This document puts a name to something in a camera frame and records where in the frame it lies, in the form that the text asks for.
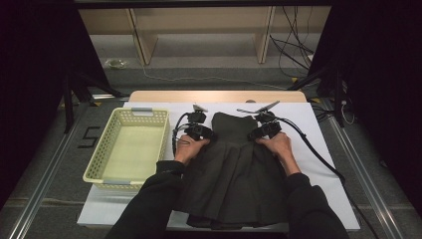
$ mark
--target black cable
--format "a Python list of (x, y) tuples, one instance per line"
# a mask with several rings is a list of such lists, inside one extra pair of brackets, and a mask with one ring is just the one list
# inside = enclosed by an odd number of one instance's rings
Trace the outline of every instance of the black cable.
[(325, 159), (323, 159), (323, 157), (321, 155), (319, 155), (319, 153), (314, 149), (314, 147), (311, 145), (310, 141), (307, 139), (307, 135), (304, 134), (300, 128), (298, 128), (292, 121), (290, 121), (289, 119), (283, 119), (283, 118), (278, 118), (278, 117), (274, 117), (277, 120), (280, 120), (282, 122), (285, 122), (286, 124), (288, 124), (289, 126), (291, 126), (298, 134), (299, 136), (302, 138), (302, 140), (304, 141), (304, 143), (307, 145), (307, 147), (311, 150), (311, 152), (316, 156), (317, 159), (319, 159), (319, 161), (322, 162), (323, 165), (325, 165), (329, 170), (331, 170), (335, 175), (338, 176), (338, 178), (341, 181), (341, 184), (345, 184), (345, 178), (344, 176), (334, 167), (332, 167), (327, 161), (325, 161)]
[[(285, 43), (285, 44), (288, 44), (288, 45), (291, 45), (291, 46), (294, 46), (294, 47), (297, 47), (297, 48), (300, 47), (299, 45), (296, 45), (296, 44), (293, 44), (293, 43), (290, 43), (290, 42), (286, 42), (286, 41), (283, 41), (283, 40), (280, 40), (280, 39), (273, 38), (273, 36), (271, 36), (271, 35), (270, 35), (270, 38), (273, 39), (276, 42)], [(304, 48), (304, 51), (307, 51), (307, 52), (312, 53), (312, 54), (314, 53), (313, 50), (308, 49), (308, 48)]]
[(283, 46), (283, 49), (282, 48), (280, 48), (280, 46), (276, 43), (276, 41), (274, 40), (274, 38), (272, 38), (271, 36), (270, 36), (270, 38), (273, 40), (273, 43), (274, 43), (274, 45), (276, 45), (276, 48), (282, 53), (282, 54), (285, 54), (285, 56), (286, 57), (288, 57), (290, 60), (292, 60), (292, 61), (294, 61), (294, 62), (296, 62), (297, 64), (299, 64), (299, 65), (301, 65), (301, 67), (303, 67), (303, 68), (305, 68), (305, 69), (307, 69), (307, 70), (309, 70), (309, 68), (308, 67), (306, 67), (305, 65), (303, 65), (302, 63), (300, 63), (300, 62), (298, 62), (296, 59), (294, 59), (292, 56), (290, 56), (287, 52), (285, 52), (285, 50), (284, 50), (284, 48), (286, 47), (286, 44)]
[(189, 116), (189, 113), (185, 113), (185, 114), (183, 114), (183, 115), (179, 118), (179, 120), (177, 121), (176, 126), (174, 127), (174, 130), (173, 130), (173, 137), (171, 138), (171, 144), (172, 144), (172, 146), (173, 146), (173, 156), (175, 156), (175, 155), (176, 155), (176, 140), (177, 140), (177, 133), (179, 132), (179, 129), (180, 129), (180, 127), (179, 127), (180, 122), (182, 121), (182, 119), (183, 119), (184, 117), (187, 117), (187, 116)]
[(291, 126), (302, 138), (302, 140), (304, 141), (304, 143), (308, 146), (308, 148), (311, 150), (311, 152), (319, 159), (319, 161), (321, 161), (329, 170), (331, 170), (335, 175), (338, 176), (341, 185), (344, 189), (344, 192), (348, 198), (348, 200), (351, 202), (351, 204), (353, 204), (353, 206), (356, 208), (357, 212), (360, 214), (360, 216), (363, 218), (363, 220), (366, 222), (366, 224), (368, 225), (369, 229), (371, 230), (373, 236), (378, 239), (378, 235), (375, 232), (372, 224), (370, 224), (369, 220), (366, 218), (366, 216), (363, 214), (363, 212), (357, 207), (357, 204), (354, 202), (353, 198), (350, 196), (350, 194), (348, 193), (347, 189), (344, 187), (345, 185), (345, 178), (344, 176), (335, 168), (333, 168), (328, 162), (325, 161), (325, 159), (322, 158), (322, 156), (319, 155), (319, 153), (317, 153), (317, 151), (314, 149), (314, 147), (311, 145), (311, 143), (308, 141), (307, 139), (307, 135), (304, 134), (301, 129), (295, 125), (292, 121), (290, 121), (289, 119), (282, 119), (282, 118), (278, 118), (276, 116), (270, 115), (270, 114), (266, 114), (263, 113), (263, 115), (268, 116), (268, 117), (272, 117), (275, 120), (280, 120), (282, 122), (285, 122), (286, 124), (288, 124), (289, 126)]

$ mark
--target garment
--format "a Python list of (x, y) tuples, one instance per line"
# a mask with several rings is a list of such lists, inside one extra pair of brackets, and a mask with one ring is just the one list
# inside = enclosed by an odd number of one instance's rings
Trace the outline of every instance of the garment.
[(286, 175), (265, 146), (248, 140), (257, 127), (252, 117), (214, 115), (218, 139), (187, 166), (175, 207), (190, 215), (188, 225), (219, 230), (287, 222)]
[[(178, 161), (157, 162), (156, 174), (145, 181), (105, 238), (161, 238), (183, 190), (183, 170)], [(302, 173), (287, 177), (286, 184), (290, 238), (348, 238), (320, 187), (311, 186)]]

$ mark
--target yellow basket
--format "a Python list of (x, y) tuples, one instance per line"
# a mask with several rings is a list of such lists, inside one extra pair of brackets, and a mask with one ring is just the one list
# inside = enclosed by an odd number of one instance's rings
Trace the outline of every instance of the yellow basket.
[(100, 189), (138, 190), (155, 173), (155, 163), (164, 155), (169, 128), (168, 110), (115, 109), (84, 181)]

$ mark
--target white table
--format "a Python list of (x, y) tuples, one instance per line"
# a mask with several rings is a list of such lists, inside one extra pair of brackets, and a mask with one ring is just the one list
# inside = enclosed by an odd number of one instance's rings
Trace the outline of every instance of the white table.
[[(166, 108), (170, 110), (170, 128), (173, 129), (177, 120), (184, 113), (193, 111), (191, 103), (140, 103), (129, 102), (125, 107), (143, 108)], [(223, 112), (232, 116), (245, 117), (246, 114), (239, 113), (236, 109), (255, 111), (266, 104), (242, 104), (242, 103), (200, 103), (203, 108), (208, 109), (206, 126), (211, 126), (211, 119), (214, 113)], [(280, 103), (271, 111), (278, 117), (293, 121), (308, 137), (316, 151), (325, 160), (333, 165), (332, 158), (326, 147), (312, 107), (308, 103)], [(302, 172), (311, 179), (311, 184), (319, 185), (324, 191), (332, 210), (338, 215), (347, 230), (360, 229), (356, 217), (351, 209), (349, 201), (344, 193), (339, 179), (326, 168), (308, 149), (300, 136), (290, 126), (281, 123), (283, 131), (292, 139), (293, 151)], [(172, 159), (171, 139), (167, 141), (165, 159)], [(111, 192), (99, 190), (92, 187), (87, 202), (78, 220), (79, 225), (88, 227), (110, 227), (118, 219), (121, 212), (135, 195), (133, 192)], [(185, 224), (187, 214), (173, 212), (167, 225), (168, 230), (198, 230)], [(264, 228), (244, 228), (242, 231), (281, 231), (288, 230), (287, 223), (280, 223)]]

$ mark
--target black skirt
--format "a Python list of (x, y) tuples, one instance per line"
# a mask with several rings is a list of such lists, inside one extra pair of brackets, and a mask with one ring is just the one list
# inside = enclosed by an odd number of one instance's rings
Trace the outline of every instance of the black skirt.
[(187, 224), (233, 229), (287, 222), (282, 166), (265, 146), (247, 138), (257, 126), (252, 117), (214, 115), (218, 139), (190, 161), (175, 207), (189, 214)]

